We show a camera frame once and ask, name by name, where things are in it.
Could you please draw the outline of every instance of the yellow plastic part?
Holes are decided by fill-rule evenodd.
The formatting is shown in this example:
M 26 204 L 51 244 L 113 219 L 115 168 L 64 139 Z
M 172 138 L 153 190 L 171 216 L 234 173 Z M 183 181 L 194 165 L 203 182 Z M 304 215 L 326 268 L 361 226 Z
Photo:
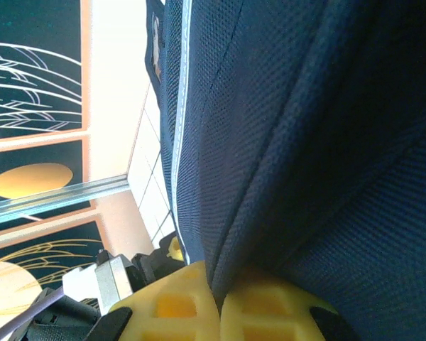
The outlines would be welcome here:
M 180 248 L 180 243 L 177 237 L 173 237 L 170 242 L 168 257 L 171 257 L 176 261 L 183 261 L 182 249 Z
M 120 341 L 218 341 L 219 314 L 204 262 L 162 278 L 118 302 L 133 311 Z
M 244 271 L 224 301 L 221 341 L 324 341 L 311 307 L 336 313 L 306 291 L 256 270 Z
M 244 271 L 221 319 L 198 262 L 137 291 L 112 309 L 133 311 L 120 341 L 324 341 L 311 307 L 332 306 L 296 286 Z

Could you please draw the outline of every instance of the orange trim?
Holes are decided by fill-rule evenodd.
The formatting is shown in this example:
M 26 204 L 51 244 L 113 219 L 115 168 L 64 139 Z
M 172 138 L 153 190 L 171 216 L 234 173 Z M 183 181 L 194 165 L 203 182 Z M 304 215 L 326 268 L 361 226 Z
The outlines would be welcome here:
M 5 139 L 0 139 L 0 142 L 12 142 L 12 141 L 26 141 L 29 139 L 34 139 L 35 137 L 46 137 L 46 136 L 57 136 L 57 135 L 63 135 L 66 133 L 76 133 L 78 131 L 84 131 L 85 129 L 72 129 L 72 130 L 64 130 L 64 131 L 53 131 L 51 133 L 37 133 L 37 134 L 31 134 L 26 136 L 16 136 L 16 137 L 7 137 Z
M 82 136 L 82 182 L 86 183 L 90 179 L 90 139 L 88 136 Z
M 90 51 L 91 51 L 91 4 L 90 0 L 81 0 L 80 2 L 80 45 L 82 61 L 82 129 L 87 130 L 90 123 Z
M 98 232 L 101 236 L 101 242 L 102 246 L 104 247 L 104 250 L 110 250 L 111 244 L 109 242 L 109 238 L 107 238 L 106 225 L 102 219 L 102 215 L 98 214 L 97 219 L 95 221 L 97 222 Z
M 98 208 L 98 202 L 96 199 L 91 199 L 90 200 L 90 206 L 93 207 L 94 209 Z
M 87 135 L 73 136 L 73 137 L 68 137 L 68 138 L 60 136 L 59 139 L 53 139 L 53 140 L 49 140 L 49 141 L 44 140 L 44 141 L 39 141 L 39 142 L 22 143 L 22 144 L 19 144 L 17 146 L 6 146 L 6 147 L 3 147 L 3 148 L 0 148 L 0 152 L 1 151 L 18 151 L 20 149 L 49 146 L 51 144 L 63 144 L 65 142 L 72 142 L 72 141 L 79 141 L 79 140 L 82 140 L 82 145 L 84 145 L 84 141 L 86 141 L 87 139 L 88 139 Z

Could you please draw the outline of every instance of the white line drawing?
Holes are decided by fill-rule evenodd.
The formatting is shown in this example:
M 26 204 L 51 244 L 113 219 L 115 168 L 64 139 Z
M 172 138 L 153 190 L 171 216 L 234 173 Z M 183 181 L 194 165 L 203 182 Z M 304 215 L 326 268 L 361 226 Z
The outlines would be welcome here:
M 81 83 L 72 78 L 80 80 L 80 66 L 59 53 L 0 43 L 0 129 L 36 134 L 81 128 Z

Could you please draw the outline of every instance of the black plastic part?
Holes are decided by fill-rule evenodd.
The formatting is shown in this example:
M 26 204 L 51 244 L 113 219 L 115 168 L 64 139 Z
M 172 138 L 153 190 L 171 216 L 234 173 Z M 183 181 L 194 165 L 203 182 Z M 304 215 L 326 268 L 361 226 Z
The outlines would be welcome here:
M 162 250 L 169 250 L 170 243 L 172 242 L 172 239 L 176 238 L 177 232 L 172 232 L 171 234 L 168 234 L 164 238 L 162 238 L 159 241 L 159 248 Z
M 137 254 L 131 260 L 142 282 L 146 286 L 185 266 L 183 261 L 177 261 L 168 257 L 169 246 L 173 237 L 176 237 L 175 233 L 163 238 L 160 242 L 160 248 L 153 251 L 150 255 Z
M 134 265 L 127 266 L 125 270 L 133 292 L 141 290 L 144 286 L 147 285 L 143 274 L 141 274 L 141 272 Z
M 158 74 L 156 69 L 160 70 L 160 52 L 164 49 L 164 5 L 161 0 L 147 0 L 146 2 L 147 50 L 145 54 L 145 66 L 159 103 L 161 81 L 160 74 Z
M 43 300 L 51 292 L 53 289 L 45 288 L 32 305 Z M 64 296 L 15 330 L 9 340 L 82 340 L 83 335 L 87 335 L 100 316 L 99 311 L 90 305 Z
M 106 263 L 108 260 L 114 258 L 107 250 L 101 250 L 97 255 L 97 266 Z
M 340 315 L 321 307 L 311 307 L 311 316 L 325 341 L 359 341 L 360 337 Z
M 127 307 L 104 315 L 90 330 L 84 341 L 118 341 L 132 315 L 133 311 Z

